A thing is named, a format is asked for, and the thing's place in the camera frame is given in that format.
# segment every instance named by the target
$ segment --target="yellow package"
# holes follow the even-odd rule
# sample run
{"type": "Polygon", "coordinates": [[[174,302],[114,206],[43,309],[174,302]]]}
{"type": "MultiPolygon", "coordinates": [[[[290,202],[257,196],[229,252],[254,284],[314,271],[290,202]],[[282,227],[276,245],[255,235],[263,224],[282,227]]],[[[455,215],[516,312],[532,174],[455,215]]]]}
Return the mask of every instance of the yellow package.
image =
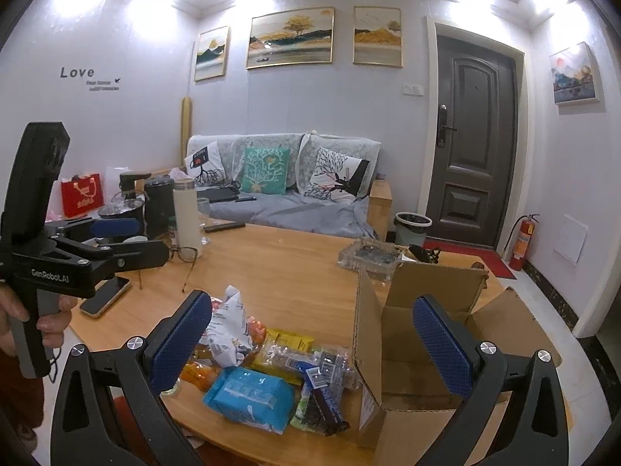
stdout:
{"type": "Polygon", "coordinates": [[[266,375],[279,376],[280,378],[284,378],[287,382],[295,385],[302,385],[304,381],[302,377],[288,373],[286,370],[274,366],[271,363],[265,363],[266,352],[269,350],[271,345],[276,344],[307,353],[311,349],[311,345],[314,340],[315,338],[310,336],[301,336],[288,331],[283,331],[281,329],[272,329],[268,327],[263,347],[250,365],[250,368],[257,370],[257,372],[265,373],[266,375]]]}

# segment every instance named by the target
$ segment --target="red paper bag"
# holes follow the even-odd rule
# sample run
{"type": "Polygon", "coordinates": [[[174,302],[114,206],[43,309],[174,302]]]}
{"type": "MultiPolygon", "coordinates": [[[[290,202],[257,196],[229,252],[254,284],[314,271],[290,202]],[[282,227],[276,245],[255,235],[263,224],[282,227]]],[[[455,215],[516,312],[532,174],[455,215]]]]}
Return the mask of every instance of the red paper bag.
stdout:
{"type": "Polygon", "coordinates": [[[83,216],[104,206],[104,193],[98,173],[85,177],[75,176],[60,185],[65,217],[83,216]]]}

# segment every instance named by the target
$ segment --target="human hand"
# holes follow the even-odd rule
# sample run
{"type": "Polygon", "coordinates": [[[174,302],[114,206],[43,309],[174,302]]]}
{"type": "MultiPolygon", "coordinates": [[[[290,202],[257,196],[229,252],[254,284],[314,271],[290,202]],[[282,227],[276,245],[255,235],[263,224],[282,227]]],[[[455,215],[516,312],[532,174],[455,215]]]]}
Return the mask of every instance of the human hand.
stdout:
{"type": "MultiPolygon", "coordinates": [[[[43,316],[36,323],[36,328],[43,334],[43,344],[50,348],[60,348],[64,342],[63,331],[71,322],[71,309],[78,304],[78,299],[61,295],[58,300],[57,314],[43,316]]],[[[9,317],[26,322],[28,312],[15,292],[6,284],[0,283],[0,349],[11,357],[17,355],[15,340],[10,330],[9,317]]]]}

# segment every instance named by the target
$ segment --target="red doormat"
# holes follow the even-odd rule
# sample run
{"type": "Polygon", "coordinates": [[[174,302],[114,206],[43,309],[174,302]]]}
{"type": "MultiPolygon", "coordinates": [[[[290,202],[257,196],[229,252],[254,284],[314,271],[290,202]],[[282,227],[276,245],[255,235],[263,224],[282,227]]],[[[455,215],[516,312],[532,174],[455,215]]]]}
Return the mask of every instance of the red doormat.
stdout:
{"type": "Polygon", "coordinates": [[[435,238],[426,238],[423,245],[425,249],[435,249],[436,247],[442,252],[453,252],[456,254],[468,254],[471,256],[479,256],[487,265],[489,270],[498,278],[512,278],[515,280],[513,273],[504,263],[502,258],[493,250],[479,249],[470,245],[460,245],[458,243],[444,242],[435,238]]]}

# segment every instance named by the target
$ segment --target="landscape painting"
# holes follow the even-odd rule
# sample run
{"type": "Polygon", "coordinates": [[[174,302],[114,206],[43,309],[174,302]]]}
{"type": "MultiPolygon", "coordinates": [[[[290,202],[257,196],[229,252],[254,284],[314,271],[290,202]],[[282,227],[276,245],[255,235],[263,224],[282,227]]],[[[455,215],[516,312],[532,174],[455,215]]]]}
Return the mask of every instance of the landscape painting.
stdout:
{"type": "Polygon", "coordinates": [[[196,51],[194,80],[205,80],[224,75],[227,69],[228,47],[228,26],[201,33],[196,51]]]}
{"type": "Polygon", "coordinates": [[[594,63],[585,42],[550,56],[557,105],[598,101],[594,63]]]}
{"type": "Polygon", "coordinates": [[[354,7],[353,62],[403,67],[401,9],[354,7]]]}
{"type": "Polygon", "coordinates": [[[331,63],[334,9],[288,10],[252,19],[246,68],[331,63]]]}

